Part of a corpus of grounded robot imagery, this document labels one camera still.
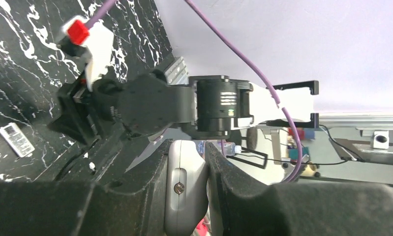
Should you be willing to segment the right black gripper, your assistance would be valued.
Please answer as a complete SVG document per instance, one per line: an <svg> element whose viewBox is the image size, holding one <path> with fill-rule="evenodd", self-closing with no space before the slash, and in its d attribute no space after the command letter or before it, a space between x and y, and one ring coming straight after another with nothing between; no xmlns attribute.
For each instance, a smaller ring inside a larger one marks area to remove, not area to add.
<svg viewBox="0 0 393 236"><path fill-rule="evenodd" d="M124 133L125 127L110 116L110 103L105 100L122 89L121 83L113 79L99 79L92 87L94 90L91 92L84 76L71 84L63 84L57 92L60 115L47 127L85 146Z"/></svg>

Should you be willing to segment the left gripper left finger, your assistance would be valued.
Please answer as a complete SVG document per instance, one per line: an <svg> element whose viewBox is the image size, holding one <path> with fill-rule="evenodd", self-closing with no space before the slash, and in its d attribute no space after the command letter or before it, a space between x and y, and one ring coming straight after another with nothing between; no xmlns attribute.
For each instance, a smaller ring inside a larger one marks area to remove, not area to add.
<svg viewBox="0 0 393 236"><path fill-rule="evenodd" d="M105 184L0 182L0 236L164 235L172 142Z"/></svg>

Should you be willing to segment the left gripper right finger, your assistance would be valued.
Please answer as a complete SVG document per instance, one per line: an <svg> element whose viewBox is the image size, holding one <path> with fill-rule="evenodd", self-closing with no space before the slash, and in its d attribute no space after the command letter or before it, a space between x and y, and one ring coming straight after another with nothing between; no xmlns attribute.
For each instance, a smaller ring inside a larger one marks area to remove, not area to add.
<svg viewBox="0 0 393 236"><path fill-rule="evenodd" d="M393 236L393 191L377 183L265 185L206 145L215 236Z"/></svg>

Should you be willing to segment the white remote battery cover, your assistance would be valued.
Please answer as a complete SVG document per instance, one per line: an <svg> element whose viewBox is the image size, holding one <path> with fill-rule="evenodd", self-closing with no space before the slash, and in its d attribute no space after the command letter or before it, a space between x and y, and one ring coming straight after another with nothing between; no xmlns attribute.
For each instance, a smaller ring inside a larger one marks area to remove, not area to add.
<svg viewBox="0 0 393 236"><path fill-rule="evenodd" d="M0 128L0 134L18 157L26 157L34 152L35 147L14 122Z"/></svg>

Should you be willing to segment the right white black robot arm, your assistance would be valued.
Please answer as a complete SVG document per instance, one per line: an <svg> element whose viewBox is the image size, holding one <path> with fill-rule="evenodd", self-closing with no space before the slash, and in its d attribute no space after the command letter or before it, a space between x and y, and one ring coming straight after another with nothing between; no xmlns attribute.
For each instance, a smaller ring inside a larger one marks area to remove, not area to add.
<svg viewBox="0 0 393 236"><path fill-rule="evenodd" d="M228 76L191 76L187 84L170 85L156 70L125 84L100 79L90 88L80 76L58 90L61 114L48 127L90 146L118 128L128 139L178 127L193 139L210 140L258 125L318 126L313 102L318 81L275 85L274 90L279 104L267 88Z"/></svg>

